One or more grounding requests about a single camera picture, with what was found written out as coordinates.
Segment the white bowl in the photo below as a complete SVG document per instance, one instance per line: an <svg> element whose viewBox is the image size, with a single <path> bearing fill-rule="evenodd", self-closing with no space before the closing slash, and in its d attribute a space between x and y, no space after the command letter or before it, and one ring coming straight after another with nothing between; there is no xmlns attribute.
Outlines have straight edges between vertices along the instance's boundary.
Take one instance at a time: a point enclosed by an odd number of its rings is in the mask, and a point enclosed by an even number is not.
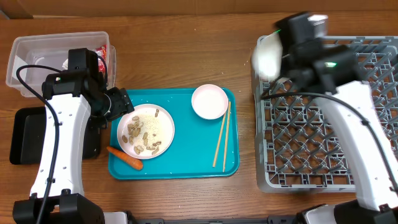
<svg viewBox="0 0 398 224"><path fill-rule="evenodd" d="M283 48L277 32L257 41L251 56L252 69L264 81L273 82L280 76Z"/></svg>

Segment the white paper tissue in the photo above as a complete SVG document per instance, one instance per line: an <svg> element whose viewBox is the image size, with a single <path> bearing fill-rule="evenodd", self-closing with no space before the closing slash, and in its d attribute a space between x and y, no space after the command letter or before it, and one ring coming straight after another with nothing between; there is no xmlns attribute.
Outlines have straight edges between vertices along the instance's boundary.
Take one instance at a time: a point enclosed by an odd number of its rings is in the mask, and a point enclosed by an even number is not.
<svg viewBox="0 0 398 224"><path fill-rule="evenodd" d="M63 62L62 68L63 68L64 70L67 70L67 69L68 69L68 59L66 59L66 61Z"/></svg>

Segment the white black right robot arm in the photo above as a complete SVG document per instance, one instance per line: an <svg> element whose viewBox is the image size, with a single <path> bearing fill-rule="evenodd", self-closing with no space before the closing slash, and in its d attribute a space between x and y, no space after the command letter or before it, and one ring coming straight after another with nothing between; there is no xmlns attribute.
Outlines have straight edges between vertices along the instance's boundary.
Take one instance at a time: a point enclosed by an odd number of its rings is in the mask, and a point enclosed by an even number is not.
<svg viewBox="0 0 398 224"><path fill-rule="evenodd" d="M397 223L397 159L376 115L370 86L346 46L322 43L282 55L278 41L259 44L252 56L259 76L288 78L325 113L340 142L356 187L356 200L299 213L301 223Z"/></svg>

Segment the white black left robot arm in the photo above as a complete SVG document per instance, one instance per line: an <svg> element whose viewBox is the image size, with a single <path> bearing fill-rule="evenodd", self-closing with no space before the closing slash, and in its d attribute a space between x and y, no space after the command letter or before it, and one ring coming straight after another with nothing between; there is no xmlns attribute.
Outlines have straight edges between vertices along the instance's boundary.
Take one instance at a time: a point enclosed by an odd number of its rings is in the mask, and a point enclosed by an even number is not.
<svg viewBox="0 0 398 224"><path fill-rule="evenodd" d="M46 128L39 171L27 200L16 201L16 223L134 223L130 212L104 212L84 196L81 163L90 118L102 126L134 110L125 89L107 89L97 64L51 69L37 93Z"/></svg>

